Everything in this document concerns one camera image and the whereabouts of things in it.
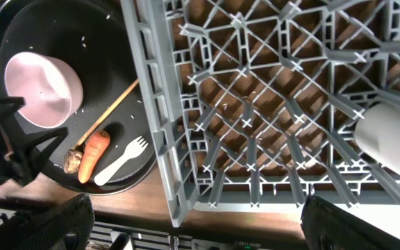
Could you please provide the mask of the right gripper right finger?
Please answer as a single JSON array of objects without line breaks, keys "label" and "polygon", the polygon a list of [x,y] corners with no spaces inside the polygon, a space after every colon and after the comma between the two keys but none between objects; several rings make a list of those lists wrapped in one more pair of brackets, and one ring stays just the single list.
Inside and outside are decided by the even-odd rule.
[{"label": "right gripper right finger", "polygon": [[312,250],[400,250],[400,239],[318,197],[309,196],[301,229]]}]

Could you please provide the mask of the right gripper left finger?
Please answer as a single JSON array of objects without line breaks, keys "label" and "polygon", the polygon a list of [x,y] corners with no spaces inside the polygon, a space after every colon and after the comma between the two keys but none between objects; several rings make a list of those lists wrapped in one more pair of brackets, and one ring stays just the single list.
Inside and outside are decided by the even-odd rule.
[{"label": "right gripper left finger", "polygon": [[10,218],[3,218],[0,249],[84,250],[94,221],[87,194],[78,194],[41,213],[18,211]]}]

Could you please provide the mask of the pink bowl with food scraps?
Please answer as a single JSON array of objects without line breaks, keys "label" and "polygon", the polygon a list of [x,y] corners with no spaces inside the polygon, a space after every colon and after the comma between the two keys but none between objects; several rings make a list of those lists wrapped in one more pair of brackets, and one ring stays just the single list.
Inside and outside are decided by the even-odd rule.
[{"label": "pink bowl with food scraps", "polygon": [[4,84],[8,96],[24,99],[20,115],[41,128],[61,126],[83,102],[82,82],[74,69],[38,53],[15,54],[6,64]]}]

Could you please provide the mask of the orange carrot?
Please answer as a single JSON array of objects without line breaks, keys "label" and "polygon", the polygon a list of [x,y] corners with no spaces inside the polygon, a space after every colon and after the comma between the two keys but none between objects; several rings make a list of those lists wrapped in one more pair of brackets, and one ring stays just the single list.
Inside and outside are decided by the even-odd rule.
[{"label": "orange carrot", "polygon": [[110,144],[110,135],[105,130],[93,133],[85,145],[83,158],[78,170],[78,180],[80,183],[87,183],[102,157],[104,151]]}]

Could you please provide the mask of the wooden chopstick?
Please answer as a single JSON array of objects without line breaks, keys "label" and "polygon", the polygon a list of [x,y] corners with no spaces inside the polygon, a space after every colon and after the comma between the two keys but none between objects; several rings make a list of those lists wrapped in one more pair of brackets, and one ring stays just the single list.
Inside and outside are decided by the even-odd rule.
[{"label": "wooden chopstick", "polygon": [[96,120],[95,123],[83,134],[78,142],[72,147],[73,150],[78,149],[84,141],[103,123],[103,121],[118,107],[118,105],[134,90],[138,85],[139,79],[135,79],[133,83],[106,109],[106,111]]}]

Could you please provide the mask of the white plastic fork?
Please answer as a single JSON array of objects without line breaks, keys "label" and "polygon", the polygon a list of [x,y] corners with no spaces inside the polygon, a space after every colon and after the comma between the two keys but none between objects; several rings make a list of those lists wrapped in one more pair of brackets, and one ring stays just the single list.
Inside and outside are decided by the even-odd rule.
[{"label": "white plastic fork", "polygon": [[116,159],[116,161],[111,163],[94,177],[94,182],[98,186],[106,184],[128,160],[140,156],[148,145],[149,143],[142,136],[132,140],[126,146],[124,153]]}]

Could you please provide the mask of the white paper cup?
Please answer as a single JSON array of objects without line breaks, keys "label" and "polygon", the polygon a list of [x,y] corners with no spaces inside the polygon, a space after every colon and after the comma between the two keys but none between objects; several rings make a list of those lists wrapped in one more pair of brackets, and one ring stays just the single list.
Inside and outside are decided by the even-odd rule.
[{"label": "white paper cup", "polygon": [[378,103],[356,123],[358,147],[400,175],[400,107]]}]

